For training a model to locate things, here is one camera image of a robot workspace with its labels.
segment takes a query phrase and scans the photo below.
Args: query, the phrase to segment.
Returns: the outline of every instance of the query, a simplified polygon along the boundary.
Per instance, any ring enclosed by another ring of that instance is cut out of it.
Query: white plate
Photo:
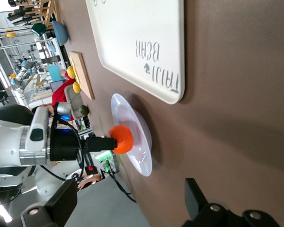
[[[168,104],[185,89],[183,0],[86,0],[103,67]]]
[[[120,94],[112,96],[111,108],[115,125],[125,125],[132,132],[134,145],[127,156],[140,174],[149,176],[152,171],[152,140],[145,120]]]

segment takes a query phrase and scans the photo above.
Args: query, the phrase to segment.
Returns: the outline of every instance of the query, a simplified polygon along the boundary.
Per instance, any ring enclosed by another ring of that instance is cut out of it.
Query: blue bowl
[[[55,21],[55,20],[53,20],[52,23],[53,23],[53,30],[56,34],[58,44],[59,46],[63,46],[64,44],[66,44],[68,40],[68,37],[69,37],[68,31],[62,23]]]

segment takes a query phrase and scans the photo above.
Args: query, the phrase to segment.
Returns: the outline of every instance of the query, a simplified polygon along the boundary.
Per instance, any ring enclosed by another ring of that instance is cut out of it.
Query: orange ball
[[[117,147],[114,149],[116,154],[124,154],[133,148],[133,135],[125,125],[117,125],[111,128],[108,136],[117,140]]]

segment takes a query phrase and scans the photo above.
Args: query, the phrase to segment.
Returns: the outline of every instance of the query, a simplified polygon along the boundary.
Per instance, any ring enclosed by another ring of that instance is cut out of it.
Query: human hand
[[[78,184],[79,191],[84,187],[84,185],[85,183],[83,181]]]
[[[60,75],[61,75],[62,77],[65,77],[65,74],[66,74],[66,71],[65,71],[65,70],[60,70]]]

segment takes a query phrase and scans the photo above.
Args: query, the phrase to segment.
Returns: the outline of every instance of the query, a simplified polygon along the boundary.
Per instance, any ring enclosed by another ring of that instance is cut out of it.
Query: wooden cutting board
[[[71,57],[71,64],[73,67],[75,67],[75,70],[79,77],[80,81],[79,85],[81,88],[81,92],[86,94],[87,97],[90,98],[90,100],[95,99],[82,54],[79,52],[70,52],[70,57]]]

